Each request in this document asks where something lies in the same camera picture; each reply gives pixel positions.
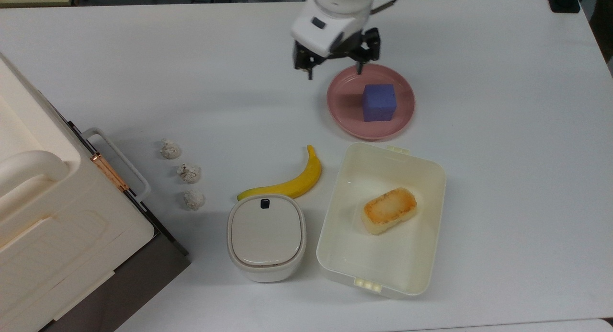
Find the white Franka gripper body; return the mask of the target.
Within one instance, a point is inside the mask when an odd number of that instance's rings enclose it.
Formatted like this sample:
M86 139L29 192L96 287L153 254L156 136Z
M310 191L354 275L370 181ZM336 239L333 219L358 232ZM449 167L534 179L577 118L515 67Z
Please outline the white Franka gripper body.
M366 24L372 0L306 0L293 23L293 38L318 55L330 53L341 35L347 39Z

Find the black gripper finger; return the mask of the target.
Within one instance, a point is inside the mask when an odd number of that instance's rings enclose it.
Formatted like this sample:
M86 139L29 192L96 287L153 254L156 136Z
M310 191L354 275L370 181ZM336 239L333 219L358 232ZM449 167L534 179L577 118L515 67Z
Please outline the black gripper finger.
M309 80L313 80L313 69L327 61L330 55L330 53L323 56L318 55L317 53L314 53L313 51L309 50L297 41L294 42L294 68L296 70L306 72L308 74Z
M355 70L361 75L363 67L380 57L381 38L379 29L371 28L365 32L358 31L347 39L340 35L332 44L330 59L350 57L355 61Z

